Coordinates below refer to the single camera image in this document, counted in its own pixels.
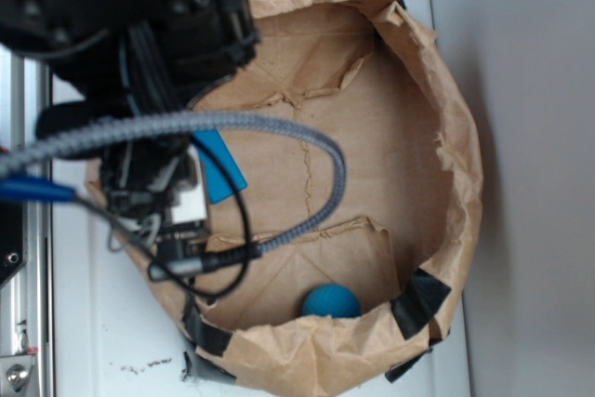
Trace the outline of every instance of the screw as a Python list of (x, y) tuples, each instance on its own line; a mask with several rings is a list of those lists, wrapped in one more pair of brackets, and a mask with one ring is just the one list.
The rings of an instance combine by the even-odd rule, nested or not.
[(188, 13), (188, 5), (184, 0), (170, 0), (169, 9), (172, 13), (183, 15)]
[(7, 381), (14, 390), (21, 389), (29, 379), (29, 371), (20, 364), (15, 364), (7, 372)]
[(63, 27), (52, 30), (52, 42), (55, 46), (68, 46), (71, 43), (71, 37)]
[(37, 20), (41, 18), (41, 4), (38, 0), (23, 0), (21, 7), (22, 13), (27, 19)]
[(19, 262), (19, 254), (18, 253), (10, 253), (7, 255), (7, 261), (10, 264), (16, 264), (17, 262)]

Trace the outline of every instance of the paper bag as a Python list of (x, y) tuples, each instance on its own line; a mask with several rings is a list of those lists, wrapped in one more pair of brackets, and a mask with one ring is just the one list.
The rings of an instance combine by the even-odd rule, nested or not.
[[(262, 44), (195, 109), (244, 110), (316, 127), (342, 147), (348, 185), (317, 232), (253, 262), (216, 303), (150, 284), (196, 353), (238, 385), (331, 396), (444, 339), (467, 278), (483, 173), (469, 109), (434, 44), (399, 0), (250, 0)], [(225, 132), (259, 238), (323, 205), (332, 167), (307, 143)], [(208, 249), (241, 242), (233, 201), (211, 206)], [(131, 252), (144, 271), (146, 260)], [(235, 269), (197, 278), (213, 290)], [(315, 286), (350, 287), (364, 315), (300, 317)]]

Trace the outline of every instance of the black cable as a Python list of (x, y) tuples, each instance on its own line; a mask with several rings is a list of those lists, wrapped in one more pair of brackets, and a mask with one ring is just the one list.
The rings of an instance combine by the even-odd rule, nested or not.
[(101, 208), (100, 206), (98, 206), (98, 205), (96, 205), (80, 196), (76, 196), (74, 198), (73, 202), (85, 207), (90, 212), (100, 216), (101, 218), (104, 218), (115, 230), (122, 233), (124, 235), (124, 237), (127, 239), (127, 241), (129, 243), (131, 243), (134, 248), (136, 248), (145, 257), (147, 257), (152, 262), (154, 262), (157, 266), (159, 266), (159, 268), (162, 269), (165, 272), (165, 274), (172, 281), (174, 281), (177, 285), (179, 285), (181, 288), (183, 288), (187, 292), (189, 292), (199, 298), (220, 299), (220, 298), (225, 297), (226, 295), (229, 295), (244, 280), (244, 278), (247, 274), (247, 271), (248, 271), (248, 267), (250, 265), (250, 261), (252, 260), (253, 256), (256, 254), (256, 251), (254, 250), (254, 244), (252, 243), (252, 232), (250, 229), (250, 220), (249, 220), (247, 210), (245, 207), (244, 198), (242, 197), (242, 194), (240, 193), (240, 191), (237, 189), (237, 186), (235, 185), (235, 182), (233, 181), (231, 174), (229, 173), (227, 168), (220, 162), (220, 160), (216, 157), (216, 155), (213, 154), (196, 137), (192, 136), (191, 140), (200, 149), (200, 151), (203, 152), (204, 155), (211, 160), (211, 162), (213, 162), (213, 165), (215, 165), (215, 168), (220, 172), (221, 176), (223, 176), (225, 181), (228, 183), (228, 186), (230, 187), (230, 189), (233, 193), (233, 197), (235, 198), (238, 208), (240, 209), (240, 214), (242, 217), (242, 224), (244, 226), (244, 238), (245, 238), (244, 245), (214, 254), (217, 258), (221, 259), (221, 263), (223, 264), (223, 266), (230, 266), (230, 265), (239, 263), (238, 262), (239, 250), (241, 249), (241, 251), (243, 251), (242, 260), (241, 260), (242, 268), (240, 269), (240, 271), (237, 274), (237, 276), (235, 277), (235, 279), (229, 285), (227, 285), (225, 288), (223, 288), (222, 290), (220, 290), (218, 292), (207, 292), (203, 289), (188, 285), (187, 283), (184, 282), (183, 278), (181, 278), (179, 275), (173, 273), (169, 268), (167, 268), (167, 266), (164, 264), (164, 262), (162, 262), (157, 256), (155, 256), (151, 252), (151, 249), (148, 246), (146, 246), (144, 244), (144, 242), (134, 232), (129, 230), (122, 222), (120, 222), (120, 220), (118, 218), (116, 218), (115, 216), (113, 216), (112, 214), (110, 214), (108, 211)]
[(108, 37), (109, 34), (110, 31), (107, 29), (99, 30), (97, 33), (92, 34), (81, 42), (60, 50), (28, 51), (13, 49), (12, 51), (23, 58), (31, 58), (32, 60), (59, 60), (89, 50), (91, 47)]

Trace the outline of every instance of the blue strip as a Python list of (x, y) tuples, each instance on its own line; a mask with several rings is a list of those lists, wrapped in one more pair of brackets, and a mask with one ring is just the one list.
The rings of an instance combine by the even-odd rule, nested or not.
[[(235, 187), (239, 191), (247, 188), (248, 182), (245, 180), (240, 167), (235, 163), (223, 137), (217, 130), (196, 131), (193, 135), (215, 154), (219, 161), (226, 167), (233, 179)], [(196, 149), (205, 167), (206, 193), (208, 194), (211, 204), (218, 204), (231, 197), (233, 192), (227, 184), (227, 181), (225, 181), (225, 178), (218, 171), (217, 167), (200, 149)]]

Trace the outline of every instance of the metal bracket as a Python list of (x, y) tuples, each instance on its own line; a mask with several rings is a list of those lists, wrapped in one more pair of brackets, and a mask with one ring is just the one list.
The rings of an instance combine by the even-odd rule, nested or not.
[(23, 209), (21, 204), (0, 203), (0, 288), (24, 265)]
[(36, 355), (0, 357), (0, 397), (23, 397), (37, 380)]

